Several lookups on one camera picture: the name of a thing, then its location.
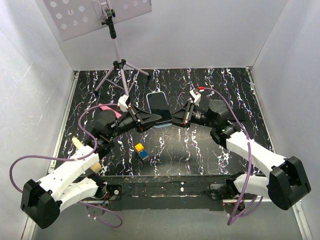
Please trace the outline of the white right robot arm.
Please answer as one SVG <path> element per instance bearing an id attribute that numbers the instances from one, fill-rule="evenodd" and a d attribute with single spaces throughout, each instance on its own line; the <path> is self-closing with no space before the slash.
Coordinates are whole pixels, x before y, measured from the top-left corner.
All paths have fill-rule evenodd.
<path id="1" fill-rule="evenodd" d="M 172 123 L 188 128 L 190 124 L 211 129 L 213 141 L 236 153 L 257 167 L 263 176 L 247 177 L 239 172 L 225 181 L 225 185 L 209 193 L 215 199 L 237 199 L 243 193 L 269 198 L 278 208 L 288 210 L 311 192 L 305 168 L 295 156 L 286 158 L 276 154 L 253 139 L 248 140 L 231 111 L 222 100 L 213 100 L 207 110 L 201 110 L 192 100 L 172 115 Z"/>

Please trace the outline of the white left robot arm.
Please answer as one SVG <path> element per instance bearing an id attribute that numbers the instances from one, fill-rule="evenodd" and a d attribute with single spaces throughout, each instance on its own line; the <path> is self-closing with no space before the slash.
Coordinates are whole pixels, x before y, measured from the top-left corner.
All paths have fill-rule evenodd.
<path id="1" fill-rule="evenodd" d="M 60 213 L 73 204 L 86 199 L 103 199 L 107 194 L 107 182 L 96 173 L 81 181 L 78 177 L 100 162 L 98 152 L 108 151 L 119 135 L 137 129 L 142 133 L 153 127 L 161 119 L 152 114 L 130 106 L 120 118 L 112 110 L 102 111 L 92 129 L 93 140 L 87 140 L 73 155 L 50 174 L 38 181 L 30 179 L 23 186 L 21 210 L 41 229 L 52 225 Z"/>

